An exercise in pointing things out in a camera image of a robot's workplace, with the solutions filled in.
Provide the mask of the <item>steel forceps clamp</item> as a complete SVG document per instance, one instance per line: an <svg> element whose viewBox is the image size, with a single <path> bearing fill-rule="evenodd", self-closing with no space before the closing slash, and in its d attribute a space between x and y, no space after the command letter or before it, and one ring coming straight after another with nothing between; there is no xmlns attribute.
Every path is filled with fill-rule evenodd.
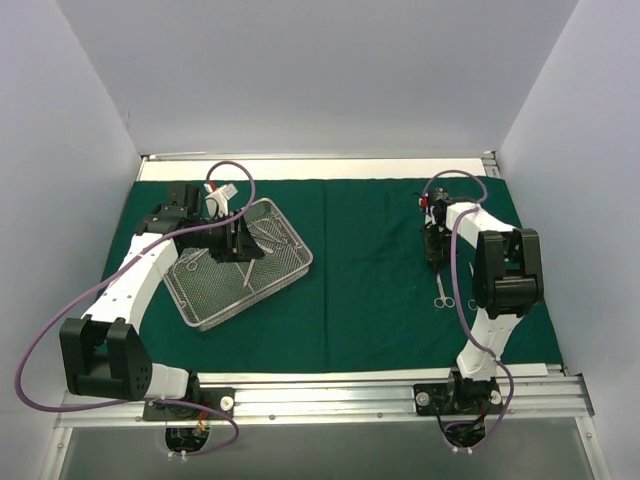
<svg viewBox="0 0 640 480"><path fill-rule="evenodd" d="M453 297L448 296L444 289L444 283L442 281L441 274L436 273L435 276L436 286L438 290L438 296L434 298L433 304L436 309L452 309L455 307L455 300Z"/></svg>

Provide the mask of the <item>steel needle holder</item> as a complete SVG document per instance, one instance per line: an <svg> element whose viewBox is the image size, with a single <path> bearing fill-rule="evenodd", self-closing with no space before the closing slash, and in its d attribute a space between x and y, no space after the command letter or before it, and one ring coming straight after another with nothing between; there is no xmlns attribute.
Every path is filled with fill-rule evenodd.
<svg viewBox="0 0 640 480"><path fill-rule="evenodd" d="M474 271L474 266L473 266L472 262L468 263L468 268L469 268L469 273L470 273L470 280L473 281L474 280L475 271ZM476 311L477 310L477 304L476 304L474 293L471 293L470 298L467 301L467 307L471 311Z"/></svg>

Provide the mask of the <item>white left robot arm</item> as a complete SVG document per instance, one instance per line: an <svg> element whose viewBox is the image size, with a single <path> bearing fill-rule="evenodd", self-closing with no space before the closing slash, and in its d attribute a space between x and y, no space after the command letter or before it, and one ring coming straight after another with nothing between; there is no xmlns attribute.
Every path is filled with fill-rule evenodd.
<svg viewBox="0 0 640 480"><path fill-rule="evenodd" d="M165 202L136 226L118 277L80 318L66 319L59 339L71 394L113 400L166 399L179 419L194 417L202 395L189 371L155 363L139 336L164 275L186 249L203 250L218 263L259 260L242 211L229 208L232 184L178 183Z"/></svg>

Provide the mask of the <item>steel surgical scissors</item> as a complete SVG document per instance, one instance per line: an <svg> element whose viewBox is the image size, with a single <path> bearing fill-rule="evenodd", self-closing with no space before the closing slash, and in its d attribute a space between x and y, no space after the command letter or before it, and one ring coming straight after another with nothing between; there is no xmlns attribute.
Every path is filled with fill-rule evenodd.
<svg viewBox="0 0 640 480"><path fill-rule="evenodd" d="M176 264L181 268L185 268L189 272L193 272L198 268L199 260L203 255L207 255L206 249L197 250L186 256L181 256Z"/></svg>

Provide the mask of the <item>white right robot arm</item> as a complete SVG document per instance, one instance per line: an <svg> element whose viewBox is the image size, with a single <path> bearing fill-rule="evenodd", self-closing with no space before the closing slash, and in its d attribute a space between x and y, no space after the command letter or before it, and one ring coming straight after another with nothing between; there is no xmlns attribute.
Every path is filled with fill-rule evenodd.
<svg viewBox="0 0 640 480"><path fill-rule="evenodd" d="M471 338L456 363L462 377L444 388L444 400L455 412L469 411L480 400L474 381L488 381L509 337L543 298L540 239L533 229L505 223L480 205L454 198L440 187L420 199L427 264L438 274L452 265L455 243L475 249L472 293L476 316L467 329Z"/></svg>

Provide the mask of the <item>green surgical drape cloth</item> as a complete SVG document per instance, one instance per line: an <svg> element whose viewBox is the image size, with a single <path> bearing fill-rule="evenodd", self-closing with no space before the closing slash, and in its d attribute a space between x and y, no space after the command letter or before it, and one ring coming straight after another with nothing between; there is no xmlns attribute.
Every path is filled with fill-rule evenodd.
<svg viewBox="0 0 640 480"><path fill-rule="evenodd" d="M140 336L157 363L222 373L337 373L450 367L466 342L464 322L436 309L418 206L421 179L259 180L249 196L275 202L313 254L300 280L231 320L187 326L159 287ZM471 293L473 249L458 243L458 272L444 289Z"/></svg>

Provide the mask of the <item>steel mesh instrument tray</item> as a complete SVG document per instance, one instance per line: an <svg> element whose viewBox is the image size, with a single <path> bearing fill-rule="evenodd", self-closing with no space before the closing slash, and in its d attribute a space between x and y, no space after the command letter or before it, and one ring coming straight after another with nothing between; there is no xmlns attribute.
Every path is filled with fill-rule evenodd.
<svg viewBox="0 0 640 480"><path fill-rule="evenodd" d="M272 222L287 239L287 246L269 251L256 241L265 256L256 260L246 288L243 280L249 262L218 263L208 253L201 257L198 268L189 272L178 266L177 260L165 274L164 283L187 326L200 331L214 328L308 273L313 254L272 200L255 201L245 219L248 227L256 221Z"/></svg>

